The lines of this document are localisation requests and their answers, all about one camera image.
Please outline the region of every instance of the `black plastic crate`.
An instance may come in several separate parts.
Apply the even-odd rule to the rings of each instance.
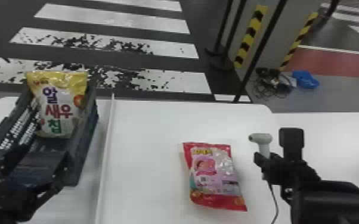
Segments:
[[[95,82],[90,81],[84,98],[85,108],[80,113],[78,125],[71,137],[60,139],[35,136],[30,152],[11,176],[27,185],[47,183],[51,181],[57,166],[63,162],[68,166],[65,186],[76,186],[99,118],[95,97]],[[33,94],[25,85],[13,111],[0,122],[0,157],[7,150],[13,150],[14,143],[25,141],[35,134],[39,121],[36,107]]]

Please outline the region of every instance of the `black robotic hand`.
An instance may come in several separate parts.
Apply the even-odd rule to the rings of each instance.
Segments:
[[[281,186],[293,224],[359,224],[359,187],[349,182],[323,181],[302,159],[302,129],[280,129],[284,158],[255,153],[254,162],[270,185]]]

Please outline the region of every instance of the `snack bag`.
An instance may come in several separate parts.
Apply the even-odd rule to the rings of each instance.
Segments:
[[[183,143],[190,170],[190,198],[216,209],[247,211],[231,159],[224,144]]]
[[[78,123],[88,74],[32,71],[25,76],[40,105],[41,130],[37,134],[48,138],[69,138]]]

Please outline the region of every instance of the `pile of cables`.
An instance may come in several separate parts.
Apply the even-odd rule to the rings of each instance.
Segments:
[[[255,97],[259,99],[268,100],[268,98],[275,96],[278,98],[286,98],[293,89],[290,79],[283,75],[277,69],[257,68],[254,79],[250,82],[253,85]]]

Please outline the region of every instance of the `red floor area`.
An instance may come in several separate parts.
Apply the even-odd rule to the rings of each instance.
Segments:
[[[359,55],[298,48],[286,71],[308,70],[326,76],[359,77]]]

